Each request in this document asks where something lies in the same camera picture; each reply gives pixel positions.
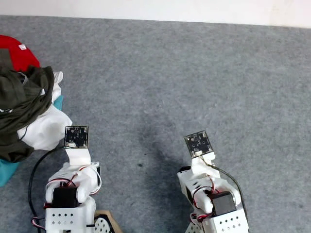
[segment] red fabric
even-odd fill
[[[19,45],[22,45],[18,40],[0,35],[0,49],[8,49],[13,64],[13,69],[16,71],[26,71],[29,65],[40,67],[39,61],[33,53],[27,48],[21,50]]]

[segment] teal fabric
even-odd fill
[[[64,96],[60,96],[54,101],[54,106],[59,110],[62,110],[63,99]],[[18,166],[19,163],[9,163],[5,160],[0,159],[0,187],[5,186],[5,184],[12,177]]]
[[[63,99],[64,96],[60,96],[54,101],[54,106],[59,110],[62,110],[63,108]]]

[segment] white cloth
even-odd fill
[[[61,94],[59,83],[63,79],[63,72],[54,74],[55,83],[52,92],[52,102]],[[22,141],[33,147],[35,150],[52,150],[65,136],[65,127],[72,125],[70,118],[51,105],[47,111],[39,115],[30,125],[17,131],[18,137],[23,137]]]
[[[58,85],[63,80],[64,74],[62,71],[54,72],[54,86],[52,92],[52,103],[60,97],[62,89]]]

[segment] white tag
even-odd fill
[[[24,44],[19,45],[19,48],[20,48],[21,50],[26,50],[26,49],[27,49],[27,48],[26,48],[26,45],[24,45]]]

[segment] white wall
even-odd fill
[[[311,0],[0,0],[0,15],[147,19],[311,28]]]

